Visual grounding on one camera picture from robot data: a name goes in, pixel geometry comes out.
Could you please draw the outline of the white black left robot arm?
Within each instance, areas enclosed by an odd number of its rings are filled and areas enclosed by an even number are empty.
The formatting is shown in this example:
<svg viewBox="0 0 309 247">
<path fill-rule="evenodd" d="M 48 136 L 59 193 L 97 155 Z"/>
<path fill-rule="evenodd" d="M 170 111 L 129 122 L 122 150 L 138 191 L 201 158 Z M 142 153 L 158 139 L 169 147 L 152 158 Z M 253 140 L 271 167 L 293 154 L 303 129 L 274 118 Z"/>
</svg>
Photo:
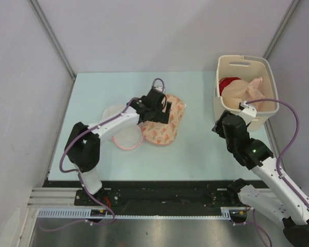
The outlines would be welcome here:
<svg viewBox="0 0 309 247">
<path fill-rule="evenodd" d="M 90 125 L 76 123 L 60 159 L 60 171 L 77 172 L 81 186 L 87 191 L 85 199 L 91 205 L 99 205 L 104 199 L 102 182 L 96 170 L 101 145 L 118 132 L 146 121 L 167 124 L 170 110 L 171 102 L 167 96 L 152 86 L 147 95 L 132 98 L 121 111 L 104 120 Z"/>
</svg>

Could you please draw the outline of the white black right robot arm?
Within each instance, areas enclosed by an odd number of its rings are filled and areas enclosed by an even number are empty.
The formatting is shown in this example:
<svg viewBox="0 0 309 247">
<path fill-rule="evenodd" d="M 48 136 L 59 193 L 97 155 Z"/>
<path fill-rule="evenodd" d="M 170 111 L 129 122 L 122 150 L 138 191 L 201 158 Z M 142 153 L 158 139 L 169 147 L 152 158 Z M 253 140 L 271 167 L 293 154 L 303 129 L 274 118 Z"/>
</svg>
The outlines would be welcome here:
<svg viewBox="0 0 309 247">
<path fill-rule="evenodd" d="M 293 246 L 309 246 L 309 197 L 277 165 L 273 152 L 250 137 L 247 127 L 255 114 L 254 108 L 245 108 L 237 115 L 225 110 L 213 132 L 225 139 L 227 150 L 237 162 L 257 175 L 274 197 L 238 179 L 230 185 L 227 200 L 232 206 L 243 203 L 260 212 L 282 229 Z"/>
</svg>

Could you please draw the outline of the floral peach laundry bag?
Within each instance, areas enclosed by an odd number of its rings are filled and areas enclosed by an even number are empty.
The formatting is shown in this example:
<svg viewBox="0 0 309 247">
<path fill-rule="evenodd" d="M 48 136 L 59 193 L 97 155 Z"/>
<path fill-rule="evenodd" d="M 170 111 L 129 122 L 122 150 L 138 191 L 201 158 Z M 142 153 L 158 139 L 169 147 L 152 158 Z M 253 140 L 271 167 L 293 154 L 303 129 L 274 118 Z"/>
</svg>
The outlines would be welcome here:
<svg viewBox="0 0 309 247">
<path fill-rule="evenodd" d="M 147 121 L 141 127 L 144 140 L 159 146 L 167 146 L 175 140 L 186 108 L 186 104 L 177 96 L 167 94 L 166 97 L 171 102 L 168 123 Z"/>
</svg>

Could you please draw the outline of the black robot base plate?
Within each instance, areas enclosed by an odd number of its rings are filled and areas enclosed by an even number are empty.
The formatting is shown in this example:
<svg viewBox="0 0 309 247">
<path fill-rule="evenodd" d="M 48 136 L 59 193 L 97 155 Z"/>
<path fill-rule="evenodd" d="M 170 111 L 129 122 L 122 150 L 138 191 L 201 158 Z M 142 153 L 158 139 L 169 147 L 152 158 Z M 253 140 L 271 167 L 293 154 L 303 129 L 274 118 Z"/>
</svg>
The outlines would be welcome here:
<svg viewBox="0 0 309 247">
<path fill-rule="evenodd" d="M 223 181 L 104 181 L 103 188 L 92 197 L 77 181 L 49 181 L 44 188 L 75 188 L 76 206 L 98 206 L 100 203 L 112 209 L 139 209 L 142 203 L 147 207 L 171 205 L 186 208 L 189 205 L 201 208 L 242 207 L 248 210 L 250 204 L 244 204 L 238 197 L 243 185 L 266 189 L 264 182 L 251 180 Z"/>
</svg>

